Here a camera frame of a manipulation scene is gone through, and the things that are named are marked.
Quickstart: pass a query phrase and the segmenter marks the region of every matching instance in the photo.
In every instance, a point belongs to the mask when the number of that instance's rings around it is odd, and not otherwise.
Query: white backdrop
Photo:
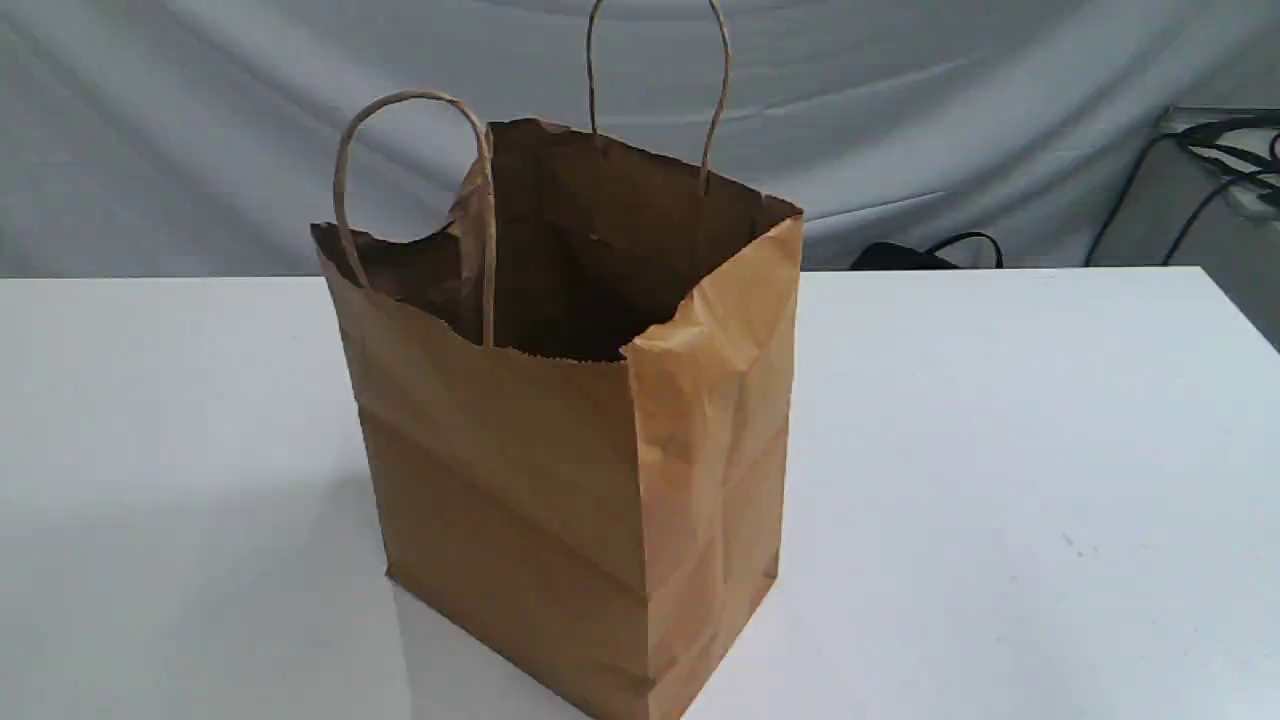
[[[338,129],[444,90],[584,126],[588,0],[3,0],[0,275],[294,274],[332,217]],[[716,169],[803,205],[806,261],[996,233],[1073,264],[1142,129],[1280,28],[1275,0],[723,0]],[[703,0],[611,0],[602,127],[696,158],[719,82]],[[355,222],[419,237],[472,142],[447,109],[375,119]]]

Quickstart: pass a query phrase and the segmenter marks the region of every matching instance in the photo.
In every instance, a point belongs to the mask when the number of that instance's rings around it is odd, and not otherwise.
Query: table surface
[[[782,577],[687,717],[1280,712],[1280,356],[1194,269],[804,278]],[[14,719],[581,717],[383,577],[320,279],[0,282]]]

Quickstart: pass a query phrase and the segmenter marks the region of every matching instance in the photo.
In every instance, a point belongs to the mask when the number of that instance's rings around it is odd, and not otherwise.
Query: paper bag
[[[476,133],[449,220],[349,231],[356,128],[413,97]],[[388,574],[586,714],[669,720],[778,573],[801,211],[591,114],[486,131],[383,97],[312,234]]]

